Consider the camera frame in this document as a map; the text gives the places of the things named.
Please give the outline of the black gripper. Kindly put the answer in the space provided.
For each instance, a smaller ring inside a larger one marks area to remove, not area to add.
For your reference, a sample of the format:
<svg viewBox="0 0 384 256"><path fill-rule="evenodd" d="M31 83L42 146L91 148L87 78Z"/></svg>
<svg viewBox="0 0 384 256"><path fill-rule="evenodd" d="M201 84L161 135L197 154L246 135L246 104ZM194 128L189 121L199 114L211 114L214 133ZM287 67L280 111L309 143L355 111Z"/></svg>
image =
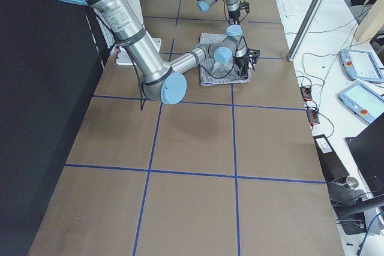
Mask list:
<svg viewBox="0 0 384 256"><path fill-rule="evenodd" d="M234 25L238 25L240 23L239 17L241 16L241 12L239 10L229 11L229 18Z"/></svg>
<svg viewBox="0 0 384 256"><path fill-rule="evenodd" d="M249 62L250 62L250 59L248 55L235 58L235 64L238 67L239 76L248 77Z"/></svg>

